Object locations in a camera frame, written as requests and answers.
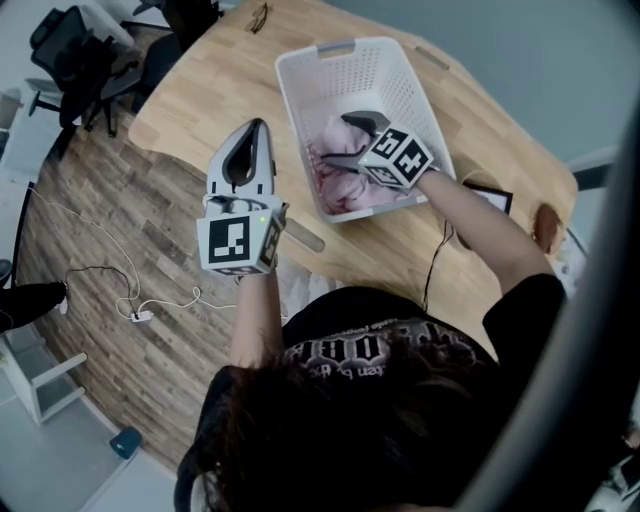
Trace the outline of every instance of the white laundry basket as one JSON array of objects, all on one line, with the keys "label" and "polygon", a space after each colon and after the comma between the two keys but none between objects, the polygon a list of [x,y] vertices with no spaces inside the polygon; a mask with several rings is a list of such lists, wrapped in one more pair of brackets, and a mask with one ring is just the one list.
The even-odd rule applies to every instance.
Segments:
[{"label": "white laundry basket", "polygon": [[332,214],[318,194],[311,146],[331,116],[354,110],[382,112],[414,131],[435,164],[455,178],[449,151],[427,96],[402,46],[389,37],[369,37],[311,46],[281,55],[276,72],[318,212],[327,222],[345,222],[425,202],[423,195],[349,213]]}]

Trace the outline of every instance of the wooden table surface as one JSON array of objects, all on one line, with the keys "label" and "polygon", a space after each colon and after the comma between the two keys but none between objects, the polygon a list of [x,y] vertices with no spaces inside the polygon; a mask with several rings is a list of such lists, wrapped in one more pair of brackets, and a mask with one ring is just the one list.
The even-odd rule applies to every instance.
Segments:
[{"label": "wooden table surface", "polygon": [[[531,231],[547,202],[567,226],[573,175],[527,135],[454,59],[424,39],[312,0],[273,0],[264,28],[245,30],[262,2],[229,11],[175,65],[136,117],[129,137],[143,149],[203,172],[241,124],[269,124],[278,168],[276,193],[291,207],[279,250],[314,273],[385,288],[421,303],[443,222],[427,204],[330,225],[316,213],[274,63],[282,53],[356,37],[399,41],[429,98],[461,181],[513,193],[511,217]],[[487,346],[482,317],[498,300],[497,280],[456,240],[441,251],[429,287],[429,313]]]}]

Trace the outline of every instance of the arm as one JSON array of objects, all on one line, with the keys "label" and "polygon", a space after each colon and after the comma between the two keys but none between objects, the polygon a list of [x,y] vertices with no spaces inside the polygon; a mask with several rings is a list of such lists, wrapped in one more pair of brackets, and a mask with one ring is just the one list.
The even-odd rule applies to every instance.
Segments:
[{"label": "arm", "polygon": [[505,294],[553,270],[535,242],[507,215],[442,172],[427,172],[418,188],[498,277]]},{"label": "arm", "polygon": [[275,269],[244,277],[238,289],[238,310],[231,338],[230,363],[257,367],[265,354],[282,352],[280,295]]}]

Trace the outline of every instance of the basket handle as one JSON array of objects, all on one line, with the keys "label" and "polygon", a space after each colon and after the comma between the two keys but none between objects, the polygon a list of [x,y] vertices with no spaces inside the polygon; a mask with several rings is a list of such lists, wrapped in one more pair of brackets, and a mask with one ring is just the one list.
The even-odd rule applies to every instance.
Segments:
[{"label": "basket handle", "polygon": [[347,39],[345,41],[336,41],[335,43],[319,44],[318,46],[316,46],[316,50],[318,51],[318,54],[333,52],[336,50],[345,50],[345,49],[354,51],[356,49],[355,39]]}]

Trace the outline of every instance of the pink cloth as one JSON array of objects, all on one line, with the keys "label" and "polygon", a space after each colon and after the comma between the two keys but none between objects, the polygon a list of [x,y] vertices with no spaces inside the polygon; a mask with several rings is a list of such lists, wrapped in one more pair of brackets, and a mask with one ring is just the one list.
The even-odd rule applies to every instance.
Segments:
[{"label": "pink cloth", "polygon": [[309,144],[316,186],[329,212],[337,214],[364,210],[406,197],[401,192],[372,183],[363,174],[336,169],[322,161],[321,155],[357,153],[370,142],[371,137],[367,132],[332,116],[315,144]]}]

